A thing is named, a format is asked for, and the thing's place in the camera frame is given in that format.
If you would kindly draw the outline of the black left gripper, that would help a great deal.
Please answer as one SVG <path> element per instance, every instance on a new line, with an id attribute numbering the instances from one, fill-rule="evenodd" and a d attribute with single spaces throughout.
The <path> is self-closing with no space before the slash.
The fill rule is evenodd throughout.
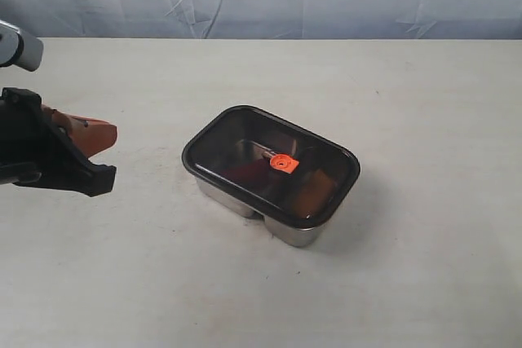
<path id="1" fill-rule="evenodd" d="M 94 164 L 86 157 L 116 142 L 114 124 L 42 106 L 40 95 L 31 90 L 2 89 L 1 184 L 61 189 L 89 197 L 110 193 L 117 168 Z"/>

